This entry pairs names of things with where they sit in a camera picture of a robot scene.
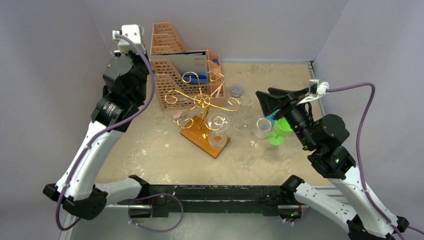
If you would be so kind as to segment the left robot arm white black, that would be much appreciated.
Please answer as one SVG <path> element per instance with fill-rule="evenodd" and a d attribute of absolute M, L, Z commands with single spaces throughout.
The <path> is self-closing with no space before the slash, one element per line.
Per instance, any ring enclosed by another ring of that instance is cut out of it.
<path fill-rule="evenodd" d="M 78 220 L 92 220 L 107 205 L 127 199 L 138 205 L 148 201 L 149 191 L 137 176 L 107 184 L 96 184 L 96 178 L 132 120 L 151 103 L 153 97 L 146 91 L 152 72 L 149 56 L 133 51 L 115 53 L 107 64 L 102 96 L 77 154 L 63 176 L 43 189 L 43 194 L 56 202 L 56 215 L 65 210 Z"/>

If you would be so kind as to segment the small clear goblet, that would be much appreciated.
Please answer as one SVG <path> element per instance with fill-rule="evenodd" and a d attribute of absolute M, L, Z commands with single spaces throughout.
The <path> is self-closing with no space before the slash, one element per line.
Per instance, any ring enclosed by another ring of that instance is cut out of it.
<path fill-rule="evenodd" d="M 254 149 L 261 148 L 266 140 L 268 135 L 272 131 L 272 123 L 266 118 L 260 118 L 257 120 L 255 127 L 253 129 L 254 138 L 251 139 L 250 145 Z"/>

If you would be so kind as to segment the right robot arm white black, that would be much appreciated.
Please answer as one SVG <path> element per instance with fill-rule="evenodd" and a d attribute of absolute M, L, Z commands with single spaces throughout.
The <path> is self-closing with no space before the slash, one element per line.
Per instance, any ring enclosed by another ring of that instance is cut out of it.
<path fill-rule="evenodd" d="M 346 203 L 319 193 L 295 175 L 284 182 L 280 196 L 288 204 L 297 200 L 320 212 L 352 240 L 392 240 L 409 228 L 409 221 L 388 210 L 365 181 L 361 160 L 343 146 L 350 135 L 343 119 L 327 114 L 314 120 L 306 109 L 311 101 L 329 92 L 327 86 L 320 86 L 316 92 L 270 87 L 255 93 L 263 115 L 287 121 L 302 148 L 310 152 L 307 158 L 312 167 L 341 192 Z"/>

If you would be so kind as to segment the tall clear flute glass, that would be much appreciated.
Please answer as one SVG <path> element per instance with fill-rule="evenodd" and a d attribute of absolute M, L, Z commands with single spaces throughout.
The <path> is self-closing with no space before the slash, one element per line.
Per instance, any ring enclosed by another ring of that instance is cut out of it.
<path fill-rule="evenodd" d="M 243 131 L 247 128 L 247 116 L 249 115 L 249 111 L 253 104 L 253 99 L 250 96 L 242 95 L 239 98 L 240 107 L 237 111 L 237 119 L 233 122 L 233 127 L 237 131 Z"/>

